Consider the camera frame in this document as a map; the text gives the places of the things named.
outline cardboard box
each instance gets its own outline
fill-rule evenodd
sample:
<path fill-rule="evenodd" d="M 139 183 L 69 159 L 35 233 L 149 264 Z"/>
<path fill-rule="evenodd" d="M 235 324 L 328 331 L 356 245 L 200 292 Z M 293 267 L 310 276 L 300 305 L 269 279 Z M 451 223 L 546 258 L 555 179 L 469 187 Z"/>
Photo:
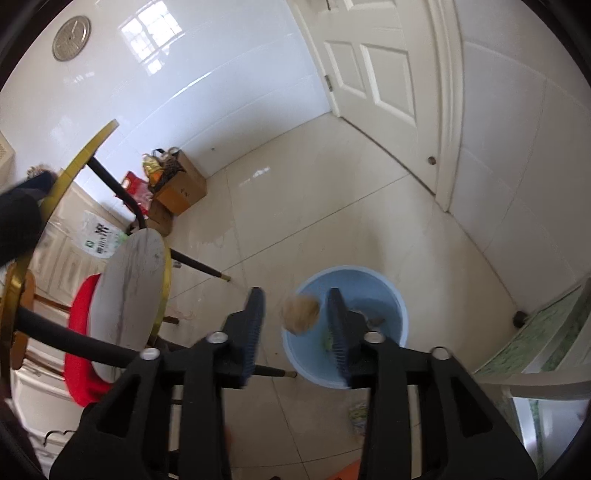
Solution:
<path fill-rule="evenodd" d="M 180 215 L 207 195 L 207 183 L 182 150 L 177 156 L 185 171 L 178 172 L 154 195 L 170 212 Z"/>
<path fill-rule="evenodd" d="M 160 235 L 167 236 L 173 231 L 174 216 L 157 200 L 152 200 L 146 226 L 158 231 Z"/>

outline blue plastic basin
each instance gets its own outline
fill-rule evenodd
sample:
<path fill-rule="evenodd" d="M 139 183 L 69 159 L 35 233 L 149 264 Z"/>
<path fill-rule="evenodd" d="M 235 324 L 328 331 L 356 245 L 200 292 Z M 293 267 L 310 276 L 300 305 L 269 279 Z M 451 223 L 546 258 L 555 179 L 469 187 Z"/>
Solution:
<path fill-rule="evenodd" d="M 373 270 L 364 267 L 333 267 L 304 282 L 297 294 L 310 295 L 320 302 L 318 322 L 303 335 L 283 329 L 283 348 L 293 367 L 304 378 L 328 388 L 348 388 L 337 370 L 332 351 L 327 351 L 329 332 L 326 295 L 336 287 L 349 310 L 357 310 L 368 319 L 382 318 L 375 328 L 404 346 L 408 337 L 408 313 L 394 285 Z"/>

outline door frame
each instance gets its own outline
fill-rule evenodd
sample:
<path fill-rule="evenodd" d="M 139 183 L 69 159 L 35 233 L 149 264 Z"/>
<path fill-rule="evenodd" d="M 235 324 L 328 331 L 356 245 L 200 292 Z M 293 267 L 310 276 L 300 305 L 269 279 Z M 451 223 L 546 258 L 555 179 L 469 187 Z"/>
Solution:
<path fill-rule="evenodd" d="M 320 77 L 324 78 L 326 69 L 320 60 L 320 54 L 314 43 L 310 27 L 300 9 L 300 3 L 321 0 L 287 0 L 300 28 Z M 440 105 L 440 147 L 437 163 L 437 187 L 435 201 L 444 212 L 452 202 L 453 187 L 456 181 L 457 162 L 462 141 L 462 121 L 464 112 L 464 65 L 462 36 L 457 20 L 454 0 L 416 0 L 425 1 L 431 12 L 433 32 L 436 42 L 436 56 L 441 89 Z M 340 116 L 335 96 L 323 82 L 324 92 L 329 100 L 333 114 Z"/>

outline door hinge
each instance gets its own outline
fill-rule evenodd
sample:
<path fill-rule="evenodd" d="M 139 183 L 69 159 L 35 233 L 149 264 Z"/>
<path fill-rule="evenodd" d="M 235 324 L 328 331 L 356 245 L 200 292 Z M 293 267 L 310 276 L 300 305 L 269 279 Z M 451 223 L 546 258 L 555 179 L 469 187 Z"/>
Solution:
<path fill-rule="evenodd" d="M 333 91 L 332 82 L 330 81 L 330 77 L 328 75 L 324 75 L 324 79 L 326 80 L 326 85 L 329 88 L 329 92 Z"/>

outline beige floor tile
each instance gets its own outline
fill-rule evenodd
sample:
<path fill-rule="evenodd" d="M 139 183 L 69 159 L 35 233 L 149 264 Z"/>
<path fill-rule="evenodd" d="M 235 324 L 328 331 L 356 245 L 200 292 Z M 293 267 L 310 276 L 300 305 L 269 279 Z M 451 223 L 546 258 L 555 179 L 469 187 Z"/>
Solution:
<path fill-rule="evenodd" d="M 240 262 L 225 170 L 207 180 L 207 195 L 175 219 L 166 240 L 171 248 L 219 271 Z M 169 298 L 208 278 L 186 265 L 173 268 Z"/>
<path fill-rule="evenodd" d="M 304 463 L 310 480 L 326 480 L 361 458 L 361 450 Z"/>
<path fill-rule="evenodd" d="M 270 141 L 227 171 L 242 258 L 407 175 L 330 113 Z"/>
<path fill-rule="evenodd" d="M 410 318 L 407 346 L 450 348 L 469 371 L 515 333 L 515 305 L 456 221 L 434 211 L 395 281 Z"/>
<path fill-rule="evenodd" d="M 274 380 L 281 407 L 302 461 L 358 449 L 363 437 L 353 431 L 349 407 L 368 398 L 367 390 L 333 390 L 301 376 Z"/>
<path fill-rule="evenodd" d="M 252 377 L 242 390 L 224 390 L 224 406 L 226 425 L 232 434 L 230 464 L 233 467 L 301 461 L 272 379 Z"/>
<path fill-rule="evenodd" d="M 421 475 L 421 427 L 415 425 L 411 431 L 412 460 L 411 478 Z M 304 466 L 310 480 L 326 480 L 326 478 L 340 472 L 343 468 L 361 458 L 362 449 L 353 452 L 334 455 L 332 457 L 305 462 Z"/>
<path fill-rule="evenodd" d="M 242 265 L 224 273 L 232 277 L 230 282 L 210 278 L 168 301 L 166 314 L 177 317 L 179 324 L 163 323 L 162 338 L 191 346 L 221 328 L 228 315 L 242 310 L 249 293 Z"/>
<path fill-rule="evenodd" d="M 270 480 L 274 476 L 278 476 L 281 480 L 308 480 L 306 470 L 301 463 L 296 463 L 294 465 L 232 469 L 233 480 Z"/>
<path fill-rule="evenodd" d="M 335 265 L 363 265 L 395 282 L 435 209 L 433 197 L 407 176 L 244 261 L 248 284 L 267 294 L 262 344 L 269 363 L 289 367 L 279 313 L 304 280 Z"/>

